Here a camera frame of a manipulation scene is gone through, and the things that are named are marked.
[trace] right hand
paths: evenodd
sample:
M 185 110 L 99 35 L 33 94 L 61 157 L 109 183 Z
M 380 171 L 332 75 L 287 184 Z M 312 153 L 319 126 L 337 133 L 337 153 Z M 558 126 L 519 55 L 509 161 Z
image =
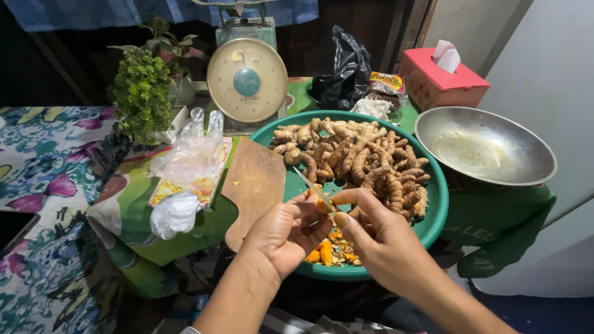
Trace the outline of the right hand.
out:
M 331 199 L 336 205 L 356 204 L 334 221 L 369 274 L 383 287 L 400 295 L 441 270 L 406 219 L 384 207 L 366 188 L 342 190 Z

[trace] black plastic bag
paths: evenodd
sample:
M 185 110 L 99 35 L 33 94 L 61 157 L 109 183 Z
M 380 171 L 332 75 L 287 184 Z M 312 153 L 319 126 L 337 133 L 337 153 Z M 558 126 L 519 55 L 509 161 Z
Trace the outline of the black plastic bag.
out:
M 322 109 L 351 110 L 367 90 L 371 55 L 339 26 L 332 27 L 334 71 L 313 79 L 309 95 Z

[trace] hand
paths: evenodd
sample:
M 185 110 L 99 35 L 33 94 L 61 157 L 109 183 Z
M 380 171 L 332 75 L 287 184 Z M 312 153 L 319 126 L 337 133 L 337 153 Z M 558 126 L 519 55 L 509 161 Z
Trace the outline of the hand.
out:
M 367 189 L 343 190 L 330 200 L 357 205 L 348 215 L 337 213 L 334 221 L 383 287 L 402 295 L 428 271 L 439 270 L 406 219 L 389 211 Z
M 277 204 L 258 218 L 238 257 L 260 263 L 281 281 L 292 273 L 332 230 L 332 220 L 316 209 L 317 196 L 307 194 Z

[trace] fingernail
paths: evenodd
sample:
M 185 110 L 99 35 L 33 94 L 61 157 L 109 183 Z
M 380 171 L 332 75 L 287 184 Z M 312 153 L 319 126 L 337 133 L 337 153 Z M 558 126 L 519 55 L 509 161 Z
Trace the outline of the fingernail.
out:
M 344 228 L 349 223 L 349 215 L 344 212 L 336 213 L 334 216 L 334 222 L 339 228 Z

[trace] metal bowl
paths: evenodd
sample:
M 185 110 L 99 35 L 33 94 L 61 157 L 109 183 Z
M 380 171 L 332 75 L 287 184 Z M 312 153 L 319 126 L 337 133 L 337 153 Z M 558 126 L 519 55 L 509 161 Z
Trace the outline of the metal bowl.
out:
M 542 139 L 487 111 L 430 109 L 416 119 L 415 134 L 437 160 L 481 181 L 535 185 L 557 173 L 555 154 Z

